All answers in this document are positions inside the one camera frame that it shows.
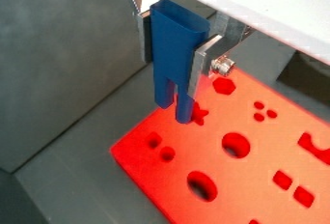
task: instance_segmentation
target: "metal bracket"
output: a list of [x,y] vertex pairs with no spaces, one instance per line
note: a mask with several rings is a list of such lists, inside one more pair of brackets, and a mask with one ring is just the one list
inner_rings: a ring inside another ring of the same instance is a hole
[[195,97],[202,74],[211,72],[227,76],[235,62],[230,59],[230,51],[251,35],[254,29],[242,22],[218,12],[214,22],[215,35],[195,50],[190,77],[188,95]]
[[139,43],[140,43],[140,58],[144,63],[152,61],[151,52],[151,21],[150,21],[150,6],[159,0],[130,0],[134,8],[134,17],[138,24]]

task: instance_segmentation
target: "gray wall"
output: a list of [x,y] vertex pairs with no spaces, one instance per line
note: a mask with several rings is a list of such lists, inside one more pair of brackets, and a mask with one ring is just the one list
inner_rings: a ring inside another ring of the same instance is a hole
[[13,172],[142,68],[128,0],[0,0],[0,167]]

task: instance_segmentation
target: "red shape sorter board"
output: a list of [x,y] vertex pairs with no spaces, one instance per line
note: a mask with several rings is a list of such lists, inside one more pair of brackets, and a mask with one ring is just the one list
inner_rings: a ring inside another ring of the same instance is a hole
[[158,109],[111,154],[171,223],[329,224],[330,128],[235,69],[194,120]]

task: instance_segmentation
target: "circular hole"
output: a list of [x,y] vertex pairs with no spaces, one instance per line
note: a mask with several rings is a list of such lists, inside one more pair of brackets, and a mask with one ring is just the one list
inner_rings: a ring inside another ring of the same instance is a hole
[[216,185],[212,179],[202,172],[194,171],[187,178],[192,193],[204,201],[211,202],[218,195]]
[[175,150],[171,147],[163,147],[160,150],[160,158],[163,161],[172,161],[175,157]]
[[274,119],[274,118],[277,117],[277,113],[275,113],[274,110],[268,110],[268,111],[267,111],[267,115],[268,115],[268,117],[270,117],[271,119]]
[[254,119],[258,121],[258,122],[263,122],[264,121],[264,117],[260,113],[255,113],[254,114]]
[[156,132],[151,132],[146,137],[146,143],[151,149],[156,149],[162,143],[162,137]]
[[226,153],[235,158],[244,158],[250,153],[250,143],[238,133],[227,133],[222,138],[222,147]]
[[254,102],[254,107],[259,110],[262,110],[264,108],[264,104],[260,101],[255,101]]
[[148,141],[148,145],[150,145],[150,148],[151,148],[151,149],[156,149],[156,148],[159,147],[159,145],[160,145],[160,140],[151,139],[151,140]]

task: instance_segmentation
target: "blue peg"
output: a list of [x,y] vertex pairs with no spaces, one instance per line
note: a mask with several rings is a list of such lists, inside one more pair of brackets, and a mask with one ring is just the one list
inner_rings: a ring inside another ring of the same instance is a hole
[[191,121],[194,99],[188,96],[188,83],[194,50],[208,36],[207,19],[168,0],[151,6],[151,35],[154,58],[155,102],[168,108],[178,85],[175,119]]

